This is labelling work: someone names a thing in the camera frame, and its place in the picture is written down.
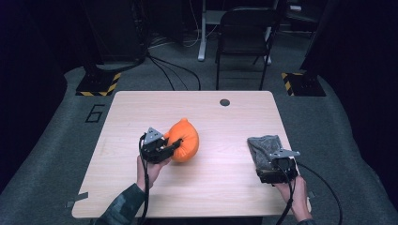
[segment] yellow and black hazard tape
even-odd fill
[[[294,96],[295,95],[295,93],[293,92],[293,89],[292,89],[292,84],[290,83],[290,81],[288,79],[288,76],[292,76],[292,75],[294,75],[294,76],[302,76],[302,73],[282,73],[282,78],[283,78],[283,81],[284,81],[284,87],[286,88],[287,94],[289,96]]]
[[[121,73],[117,73],[114,76],[114,79],[112,80],[111,85],[109,86],[107,91],[104,92],[84,92],[84,91],[76,91],[76,96],[86,96],[86,97],[92,97],[92,96],[110,96],[117,85],[117,82],[119,81]]]

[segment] person's arm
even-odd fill
[[[147,164],[149,188],[158,178],[161,168],[170,162],[170,158],[159,164]],[[137,183],[118,195],[106,211],[95,221],[95,225],[130,225],[145,199],[145,174],[140,157],[137,157]]]
[[[290,188],[288,184],[274,184],[281,192],[282,198],[287,203],[290,198]],[[292,212],[298,222],[298,225],[315,224],[313,216],[307,207],[307,185],[302,176],[296,177],[296,187],[293,194]]]

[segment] orange plush toy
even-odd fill
[[[164,139],[169,139],[167,146],[182,139],[180,146],[175,150],[172,159],[177,162],[186,162],[196,155],[199,149],[199,135],[195,127],[188,122],[187,118],[182,118],[174,124],[170,130],[163,135]]]

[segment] sleeve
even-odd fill
[[[94,224],[130,225],[144,199],[144,192],[133,184],[114,199]]]
[[[308,218],[300,221],[297,225],[316,225],[316,223],[312,218]]]

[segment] wooden tabletop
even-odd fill
[[[222,99],[229,106],[221,105]],[[267,91],[123,91],[115,99],[74,204],[76,218],[98,218],[136,181],[139,139],[186,117],[199,133],[188,162],[171,162],[150,189],[149,218],[280,215],[285,203],[256,175],[247,139],[279,135],[290,149],[275,100]],[[137,214],[140,217],[143,207]]]

